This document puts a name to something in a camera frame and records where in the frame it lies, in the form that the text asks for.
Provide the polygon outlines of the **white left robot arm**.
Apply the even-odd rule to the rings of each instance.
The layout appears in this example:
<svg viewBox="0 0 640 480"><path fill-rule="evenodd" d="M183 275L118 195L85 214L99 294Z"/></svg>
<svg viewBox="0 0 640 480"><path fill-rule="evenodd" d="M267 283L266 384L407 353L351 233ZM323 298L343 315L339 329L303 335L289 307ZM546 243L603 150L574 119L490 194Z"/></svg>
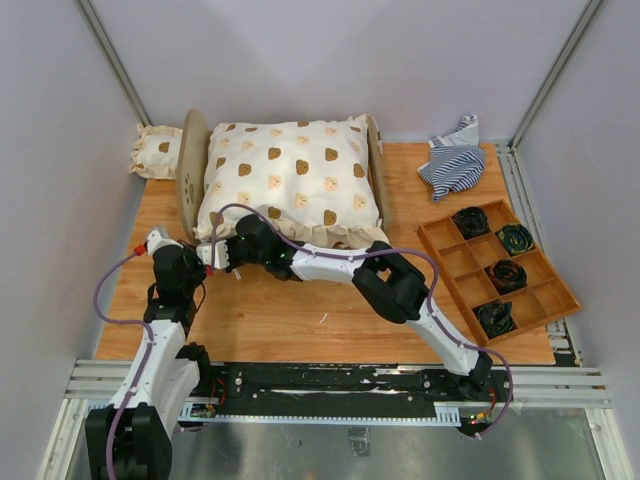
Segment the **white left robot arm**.
<svg viewBox="0 0 640 480"><path fill-rule="evenodd" d="M85 435L93 479L166 479L171 438L190 394L214 383L206 349L187 344L205 268L194 247L147 240L135 255L153 260L154 283L138 325L143 329L134 361L109 403L89 412Z"/></svg>

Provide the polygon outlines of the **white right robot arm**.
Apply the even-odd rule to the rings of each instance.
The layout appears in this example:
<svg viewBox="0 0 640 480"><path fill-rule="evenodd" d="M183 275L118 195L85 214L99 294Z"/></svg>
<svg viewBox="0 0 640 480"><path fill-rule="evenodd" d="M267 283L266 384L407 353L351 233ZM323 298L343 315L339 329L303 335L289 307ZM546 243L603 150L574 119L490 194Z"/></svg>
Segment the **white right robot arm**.
<svg viewBox="0 0 640 480"><path fill-rule="evenodd" d="M468 342L441 313L424 274L405 258L408 249L376 241L340 250L285 238L258 215L238 222L219 253L228 271L254 264L282 281L333 281L352 285L381 318L411 327L434 350L453 377L455 392L474 400L489 387L490 356Z"/></svg>

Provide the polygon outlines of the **small bear print pillow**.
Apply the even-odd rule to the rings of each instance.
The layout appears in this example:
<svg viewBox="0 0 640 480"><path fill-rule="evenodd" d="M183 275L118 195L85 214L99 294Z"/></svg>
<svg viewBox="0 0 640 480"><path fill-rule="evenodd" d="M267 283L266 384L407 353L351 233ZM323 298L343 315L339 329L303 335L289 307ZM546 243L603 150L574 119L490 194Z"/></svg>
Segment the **small bear print pillow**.
<svg viewBox="0 0 640 480"><path fill-rule="evenodd" d="M137 133L129 172L145 179L175 180L183 130L139 123Z"/></svg>

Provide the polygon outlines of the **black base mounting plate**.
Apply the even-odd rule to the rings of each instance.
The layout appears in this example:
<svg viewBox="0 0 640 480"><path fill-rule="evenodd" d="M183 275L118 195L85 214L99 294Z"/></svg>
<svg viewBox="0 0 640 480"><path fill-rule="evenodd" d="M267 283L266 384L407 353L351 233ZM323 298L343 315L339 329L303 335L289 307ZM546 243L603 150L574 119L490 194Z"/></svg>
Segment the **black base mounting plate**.
<svg viewBox="0 0 640 480"><path fill-rule="evenodd" d="M507 398L501 369L464 395L447 370L429 365L225 363L189 401L213 413L388 415L433 413L436 406L490 407Z"/></svg>

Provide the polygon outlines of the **blue striped cloth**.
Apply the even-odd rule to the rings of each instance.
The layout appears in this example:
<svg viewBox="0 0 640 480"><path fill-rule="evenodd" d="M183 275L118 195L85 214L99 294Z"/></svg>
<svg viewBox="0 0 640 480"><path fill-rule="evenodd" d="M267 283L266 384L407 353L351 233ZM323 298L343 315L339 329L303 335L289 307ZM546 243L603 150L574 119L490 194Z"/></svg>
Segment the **blue striped cloth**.
<svg viewBox="0 0 640 480"><path fill-rule="evenodd" d="M486 152L479 140L476 115L463 116L453 132L429 140L428 160L417 174L431 187L434 203L477 185L486 166Z"/></svg>

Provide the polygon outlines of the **wooden compartment tray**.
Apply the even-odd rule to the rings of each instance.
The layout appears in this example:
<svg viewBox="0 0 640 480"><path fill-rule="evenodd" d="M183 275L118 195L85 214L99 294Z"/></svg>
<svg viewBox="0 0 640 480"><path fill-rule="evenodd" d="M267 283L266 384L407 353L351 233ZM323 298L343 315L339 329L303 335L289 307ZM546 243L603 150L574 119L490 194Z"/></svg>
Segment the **wooden compartment tray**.
<svg viewBox="0 0 640 480"><path fill-rule="evenodd" d="M481 346L581 309L531 232L502 200L424 223L417 235Z"/></svg>

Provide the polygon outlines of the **dark rolled fabric item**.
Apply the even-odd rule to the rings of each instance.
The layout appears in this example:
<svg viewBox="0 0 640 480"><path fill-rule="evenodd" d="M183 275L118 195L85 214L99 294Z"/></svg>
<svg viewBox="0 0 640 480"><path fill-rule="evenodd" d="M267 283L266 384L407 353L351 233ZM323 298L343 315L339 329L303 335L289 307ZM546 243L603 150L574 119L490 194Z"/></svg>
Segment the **dark rolled fabric item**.
<svg viewBox="0 0 640 480"><path fill-rule="evenodd" d="M516 329L512 317L512 303L488 303L475 309L475 315L489 339L499 337Z"/></svg>

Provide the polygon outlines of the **black orange rolled fabric item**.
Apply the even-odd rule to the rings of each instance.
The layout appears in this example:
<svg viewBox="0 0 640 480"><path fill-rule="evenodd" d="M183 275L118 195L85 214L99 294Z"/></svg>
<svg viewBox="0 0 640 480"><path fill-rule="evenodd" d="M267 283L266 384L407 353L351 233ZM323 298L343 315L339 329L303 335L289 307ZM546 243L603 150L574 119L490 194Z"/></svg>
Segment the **black orange rolled fabric item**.
<svg viewBox="0 0 640 480"><path fill-rule="evenodd" d="M526 270L518 263L501 259L486 268L489 280L504 295L527 286Z"/></svg>

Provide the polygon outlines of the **blue yellow rolled fabric item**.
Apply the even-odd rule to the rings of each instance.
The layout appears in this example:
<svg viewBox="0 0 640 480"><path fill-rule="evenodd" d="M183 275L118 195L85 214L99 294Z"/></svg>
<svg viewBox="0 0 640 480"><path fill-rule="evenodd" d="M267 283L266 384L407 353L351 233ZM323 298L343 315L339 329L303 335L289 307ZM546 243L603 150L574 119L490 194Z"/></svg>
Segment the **blue yellow rolled fabric item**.
<svg viewBox="0 0 640 480"><path fill-rule="evenodd" d="M535 247L531 233L519 223L505 224L496 232L496 237L511 257L525 254Z"/></svg>

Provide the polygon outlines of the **left aluminium frame post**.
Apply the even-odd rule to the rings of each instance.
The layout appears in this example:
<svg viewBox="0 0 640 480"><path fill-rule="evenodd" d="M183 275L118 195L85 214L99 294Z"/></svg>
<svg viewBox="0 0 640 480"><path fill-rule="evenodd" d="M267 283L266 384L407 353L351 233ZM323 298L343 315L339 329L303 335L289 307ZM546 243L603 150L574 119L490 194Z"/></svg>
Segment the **left aluminium frame post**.
<svg viewBox="0 0 640 480"><path fill-rule="evenodd" d="M74 0L79 14L85 22L89 32L101 51L111 73L120 86L125 99L131 107L137 121L144 126L151 124L149 115L143 102L126 71L126 67L105 28L100 15L90 0Z"/></svg>

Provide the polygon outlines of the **aluminium frame post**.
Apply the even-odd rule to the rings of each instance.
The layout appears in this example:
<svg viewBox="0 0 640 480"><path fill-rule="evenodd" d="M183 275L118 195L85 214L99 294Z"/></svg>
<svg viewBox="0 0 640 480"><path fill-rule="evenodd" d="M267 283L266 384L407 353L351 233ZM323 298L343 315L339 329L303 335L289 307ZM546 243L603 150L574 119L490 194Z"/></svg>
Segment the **aluminium frame post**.
<svg viewBox="0 0 640 480"><path fill-rule="evenodd" d="M143 102L126 71L126 67L105 28L100 15L90 0L74 0L79 14L85 22L89 32L101 51L111 73L120 86L125 99L131 107L137 121L144 126L151 124L149 115Z"/></svg>
<svg viewBox="0 0 640 480"><path fill-rule="evenodd" d="M537 116L551 98L554 89L567 71L572 59L577 54L590 30L594 27L607 5L608 1L606 0L589 0L585 3L568 37L564 41L540 87L518 123L515 133L508 143L510 150L517 150L520 147Z"/></svg>

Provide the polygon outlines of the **right aluminium frame post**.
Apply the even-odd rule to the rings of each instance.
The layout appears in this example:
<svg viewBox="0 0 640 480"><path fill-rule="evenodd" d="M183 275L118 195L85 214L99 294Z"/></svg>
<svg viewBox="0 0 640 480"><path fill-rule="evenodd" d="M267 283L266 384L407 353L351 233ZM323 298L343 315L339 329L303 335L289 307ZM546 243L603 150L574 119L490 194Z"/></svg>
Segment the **right aluminium frame post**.
<svg viewBox="0 0 640 480"><path fill-rule="evenodd" d="M520 147L537 116L551 98L554 89L567 71L572 59L577 54L590 30L594 27L607 5L608 1L606 0L589 0L585 3L568 37L564 41L540 87L518 123L515 133L508 143L510 150L517 150Z"/></svg>

